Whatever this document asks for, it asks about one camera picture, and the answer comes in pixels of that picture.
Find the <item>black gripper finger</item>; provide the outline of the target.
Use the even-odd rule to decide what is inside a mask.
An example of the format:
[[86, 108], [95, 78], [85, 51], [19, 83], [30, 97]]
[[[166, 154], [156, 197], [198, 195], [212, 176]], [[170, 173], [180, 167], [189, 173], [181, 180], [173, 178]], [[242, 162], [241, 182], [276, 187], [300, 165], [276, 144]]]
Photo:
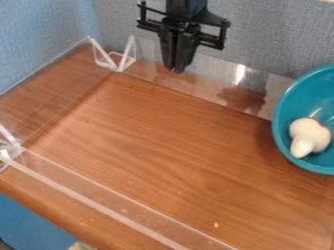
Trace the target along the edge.
[[176, 33], [162, 27], [160, 30], [161, 52], [166, 67], [173, 70], [176, 67]]
[[193, 63], [196, 57], [196, 50], [200, 45], [200, 29], [188, 28], [178, 35], [176, 71], [182, 73], [188, 66]]

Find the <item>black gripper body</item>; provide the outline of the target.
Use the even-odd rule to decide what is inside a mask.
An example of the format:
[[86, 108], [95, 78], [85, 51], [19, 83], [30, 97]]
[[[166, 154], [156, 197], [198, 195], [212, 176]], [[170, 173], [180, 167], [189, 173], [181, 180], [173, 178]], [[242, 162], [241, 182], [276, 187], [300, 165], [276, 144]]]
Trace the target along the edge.
[[164, 11], [152, 8], [148, 0], [138, 0], [140, 19], [138, 28], [158, 33], [162, 21], [150, 20], [146, 16], [148, 12], [157, 13], [174, 22], [209, 25], [220, 28], [220, 34], [213, 35], [201, 32], [198, 41], [202, 46], [224, 50], [226, 46], [228, 29], [232, 22], [218, 17], [208, 9], [208, 0], [166, 0]]

